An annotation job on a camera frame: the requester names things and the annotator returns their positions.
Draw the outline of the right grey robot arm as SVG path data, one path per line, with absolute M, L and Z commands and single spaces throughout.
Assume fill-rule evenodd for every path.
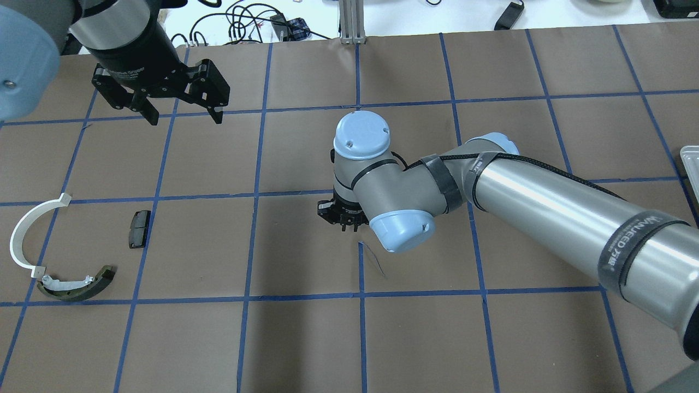
M 435 217 L 464 204 L 489 212 L 678 333 L 697 361 L 698 234 L 596 184 L 519 154 L 489 133 L 402 166 L 391 129 L 369 110 L 337 124 L 334 196 L 317 204 L 330 224 L 367 224 L 388 252 L 429 239 Z

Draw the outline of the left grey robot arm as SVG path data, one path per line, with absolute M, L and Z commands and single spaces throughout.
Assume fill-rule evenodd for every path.
M 141 114 L 151 125 L 151 99 L 179 99 L 205 109 L 216 124 L 230 86 L 212 60 L 185 65 L 164 27 L 163 8 L 185 1 L 3 1 L 1 118 L 25 117 L 55 79 L 72 35 L 96 60 L 92 85 L 116 110 Z

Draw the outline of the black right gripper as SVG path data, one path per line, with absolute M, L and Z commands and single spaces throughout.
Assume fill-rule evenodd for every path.
M 369 224 L 354 192 L 345 188 L 334 189 L 330 200 L 318 201 L 317 214 L 330 224 L 339 224 L 343 232 L 346 227 L 353 227 L 353 232 L 357 233 L 357 227 Z

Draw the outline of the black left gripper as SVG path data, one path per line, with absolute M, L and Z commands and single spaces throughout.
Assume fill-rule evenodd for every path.
M 200 105 L 215 124 L 222 124 L 230 86 L 211 59 L 189 67 L 157 22 L 148 22 L 133 42 L 120 48 L 92 49 L 98 63 L 92 84 L 116 110 L 141 114 L 152 126 L 159 111 L 150 99 L 179 99 Z

